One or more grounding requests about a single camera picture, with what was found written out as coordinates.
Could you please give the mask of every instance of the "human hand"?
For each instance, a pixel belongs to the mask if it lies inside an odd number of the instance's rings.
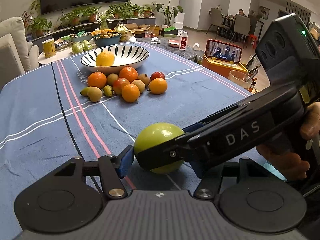
[[[305,140],[311,140],[320,130],[320,103],[313,103],[308,107],[307,117],[300,128],[300,134]],[[257,151],[269,161],[286,179],[297,180],[307,177],[306,171],[310,164],[302,161],[296,153],[277,155],[267,146],[257,146]]]

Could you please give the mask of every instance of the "person sitting at table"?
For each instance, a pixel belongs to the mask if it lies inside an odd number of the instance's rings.
[[[236,56],[236,52],[233,51],[232,54],[231,54],[231,57],[232,57],[232,61],[235,61],[235,56]]]
[[[244,12],[243,12],[242,9],[240,9],[240,10],[239,10],[239,13],[237,13],[233,18],[236,19],[236,18],[237,18],[237,15],[241,15],[241,16],[243,16],[243,17],[246,17],[246,15],[244,14]]]
[[[227,61],[232,61],[232,57],[230,55],[230,47],[226,46],[225,50],[224,50],[224,54],[219,56],[219,58],[223,58]]]
[[[217,47],[216,52],[212,55],[212,57],[220,57],[221,56],[221,48]]]

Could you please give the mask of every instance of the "gray ribbed surface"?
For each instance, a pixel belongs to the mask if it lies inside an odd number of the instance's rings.
[[[17,240],[306,240],[297,230],[261,236],[225,221],[208,201],[188,191],[133,191],[129,198],[111,201],[90,225],[60,236],[25,231]]]

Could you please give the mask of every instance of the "phone screen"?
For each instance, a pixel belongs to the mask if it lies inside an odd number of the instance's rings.
[[[227,62],[233,61],[238,64],[241,57],[241,48],[218,41],[208,41],[206,56],[210,58],[216,57]]]

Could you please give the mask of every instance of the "bananas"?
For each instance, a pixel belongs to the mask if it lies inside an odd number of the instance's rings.
[[[132,36],[134,36],[134,33],[125,27],[122,22],[119,22],[113,31],[122,33],[120,41],[128,41]]]

